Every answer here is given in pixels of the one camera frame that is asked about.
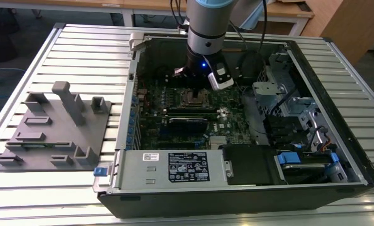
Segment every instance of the motherboard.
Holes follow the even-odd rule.
[[[237,87],[222,91],[140,83],[142,150],[218,149],[250,144],[251,137]]]

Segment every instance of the metal bracket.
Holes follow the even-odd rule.
[[[282,93],[277,84],[266,81],[258,81],[253,84],[257,101],[261,105],[270,106],[277,100],[278,94]]]
[[[314,103],[314,99],[311,97],[294,97],[289,100],[289,113],[290,114],[301,114]]]
[[[150,39],[144,38],[144,33],[134,32],[131,34],[131,37],[130,37],[130,48],[131,48],[131,51],[136,51],[138,49],[144,47],[143,43],[147,40],[150,40]]]
[[[231,165],[231,161],[225,161],[225,171],[226,171],[226,176],[229,178],[233,178],[235,176],[234,172],[233,172],[233,165]]]

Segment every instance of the blue tab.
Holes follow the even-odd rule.
[[[301,163],[299,154],[297,152],[283,152],[278,155],[281,164]]]
[[[339,157],[338,157],[338,154],[335,152],[331,153],[331,160],[333,160],[333,162],[339,161]]]
[[[106,167],[96,167],[94,171],[95,177],[107,177],[108,168]]]
[[[285,158],[283,158],[283,156],[282,156],[281,154],[278,155],[278,159],[279,159],[279,163],[281,163],[281,164],[285,164],[285,163],[286,163]]]

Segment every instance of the warning label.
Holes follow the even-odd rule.
[[[168,153],[168,180],[174,183],[210,181],[206,152]]]

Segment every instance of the aluminum table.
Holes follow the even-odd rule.
[[[118,125],[130,66],[132,32],[174,33],[176,30],[58,24],[0,113],[0,154],[27,106],[28,92],[51,92],[55,81],[71,82],[83,100],[103,96],[114,103],[100,162],[114,160]],[[245,34],[259,38],[259,35]],[[322,38],[267,35],[298,43],[359,143],[374,163],[374,92],[334,43]],[[350,198],[311,211],[271,212],[187,218],[118,219],[92,190],[92,172],[0,173],[0,225],[239,225],[301,226],[374,225],[374,194]],[[108,178],[100,178],[100,185]]]

